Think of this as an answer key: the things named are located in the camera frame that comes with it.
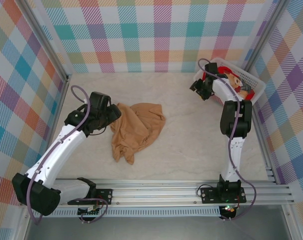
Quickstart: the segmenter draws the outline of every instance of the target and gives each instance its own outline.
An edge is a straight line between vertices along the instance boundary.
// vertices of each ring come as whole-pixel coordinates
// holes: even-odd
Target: plastic basket
[[[248,72],[242,70],[241,68],[231,64],[230,62],[221,59],[220,57],[216,57],[211,60],[212,63],[217,63],[218,67],[225,66],[230,68],[236,75],[238,75],[241,80],[243,80],[245,83],[247,83],[251,88],[254,90],[255,94],[251,99],[252,104],[254,104],[260,96],[263,94],[266,88],[266,84],[258,79],[257,77],[254,77],[253,75],[249,74]],[[201,79],[203,77],[203,71],[200,69],[196,75],[193,77],[194,81],[197,81],[198,79]]]

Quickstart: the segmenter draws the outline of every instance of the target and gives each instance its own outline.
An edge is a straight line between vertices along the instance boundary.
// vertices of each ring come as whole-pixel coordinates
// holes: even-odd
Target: plaid wall
[[[0,240],[9,239],[18,222],[11,179],[45,152],[62,86],[14,0],[1,0]]]
[[[259,30],[257,31],[257,34],[256,34],[254,40],[251,43],[250,49],[247,52],[245,60],[243,61],[242,65],[241,65],[241,67],[243,69],[247,65],[248,60],[250,59],[250,57],[252,56],[253,51],[255,50],[255,48],[256,48],[256,46],[257,46],[257,44],[258,44],[258,42],[259,42],[259,40],[260,40],[260,38],[261,38],[261,36],[263,34],[263,32],[264,32],[264,30],[265,30],[265,28],[267,26],[267,23],[270,20],[270,18],[271,18],[271,16],[272,16],[272,14],[273,14],[273,12],[274,12],[274,10],[275,10],[275,8],[276,8],[276,6],[277,6],[277,4],[278,4],[279,1],[280,0],[272,0],[272,4],[270,5],[270,7],[268,9],[268,12],[267,12],[265,18],[263,19],[263,21],[262,21],[262,23],[260,25]]]
[[[256,109],[277,173],[291,186],[303,231],[303,0],[292,0],[254,74],[267,87]]]
[[[276,0],[42,0],[78,73],[194,72],[199,58],[242,65]],[[37,19],[66,64],[39,9]]]

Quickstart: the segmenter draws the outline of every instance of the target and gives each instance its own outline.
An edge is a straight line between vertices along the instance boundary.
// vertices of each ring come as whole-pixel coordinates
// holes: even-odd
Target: tan towel
[[[165,125],[162,105],[138,103],[131,107],[118,103],[121,117],[110,124],[113,131],[112,156],[118,162],[121,157],[134,164],[134,153],[151,145]]]

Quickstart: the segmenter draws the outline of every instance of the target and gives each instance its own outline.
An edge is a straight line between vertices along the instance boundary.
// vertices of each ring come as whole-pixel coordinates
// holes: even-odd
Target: marble surface
[[[134,165],[112,156],[112,131],[90,136],[61,169],[59,178],[138,180],[217,180],[227,162],[225,136],[220,131],[222,106],[202,101],[189,90],[193,73],[77,73],[71,85],[111,96],[114,104],[162,105],[166,124],[158,139],[135,154]],[[66,95],[54,137],[68,113],[81,103]],[[240,173],[248,180],[267,180],[254,126],[242,151]]]

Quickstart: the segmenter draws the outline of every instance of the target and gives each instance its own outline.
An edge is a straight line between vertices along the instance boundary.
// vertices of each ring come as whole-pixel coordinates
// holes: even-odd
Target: robotic arm
[[[226,135],[227,141],[230,141],[231,138],[230,153],[234,166],[227,160],[225,168],[219,176],[215,191],[206,188],[209,191],[206,192],[206,195],[208,194],[209,197],[203,198],[202,202],[204,204],[226,203],[228,201],[234,203],[240,197],[240,202],[244,203],[246,202],[245,195],[242,195],[244,189],[241,187],[241,180],[236,174],[236,170],[239,172],[242,146],[247,133],[251,130],[252,103],[243,100],[235,92],[231,92],[231,88],[227,87],[227,84],[229,84],[227,76],[218,73],[216,63],[207,64],[205,70],[208,73],[205,81],[201,79],[195,81],[190,89],[196,91],[203,100],[207,100],[215,94],[224,103],[220,130],[223,135]],[[235,112],[238,106],[236,98],[240,102],[240,117],[237,119],[232,136],[236,119]],[[65,126],[62,127],[58,137],[43,157],[24,175],[17,173],[12,179],[13,188],[19,202],[24,205],[28,205],[27,203],[30,202],[30,207],[44,216],[51,214],[59,204],[75,199],[88,199],[89,204],[91,204],[91,200],[98,197],[95,183],[82,177],[68,184],[54,184],[59,171],[73,151],[94,130],[106,128],[121,116],[117,106],[111,104],[111,98],[108,95],[92,92],[89,102],[89,114],[87,113],[88,105],[86,102],[72,111],[64,121]]]
[[[244,189],[241,187],[241,180],[237,172],[240,171],[243,144],[247,133],[251,130],[252,102],[244,100],[235,92],[227,76],[218,72],[215,62],[206,64],[204,70],[207,73],[205,80],[199,79],[195,81],[190,89],[196,91],[204,101],[213,95],[216,95],[222,101],[223,110],[220,119],[220,131],[223,135],[226,135],[226,142],[230,142],[230,145],[227,144],[230,148],[227,148],[230,154],[229,152],[227,153],[227,162],[219,176],[217,188],[215,190],[206,189],[209,192],[205,195],[208,194],[207,196],[209,197],[204,198],[203,203],[210,203],[211,200],[217,200],[219,203],[234,203],[235,201],[244,203],[246,202],[245,194],[242,194]]]
[[[88,107],[86,102],[68,115],[64,121],[65,126],[62,127],[58,137],[42,158],[24,175],[17,173],[12,179],[17,199],[22,204],[27,205],[28,186],[34,173],[37,173],[32,183],[29,199],[31,208],[44,216],[51,214],[59,204],[74,199],[97,198],[96,185],[85,178],[78,178],[68,184],[54,184],[58,173],[73,151],[94,130],[106,128],[121,116],[120,110],[116,105],[111,104],[111,98],[108,95],[92,92],[89,102],[89,115],[85,122],[66,139],[64,138],[86,116]],[[47,160],[43,163],[42,168],[38,170],[39,164],[44,158],[47,158]]]

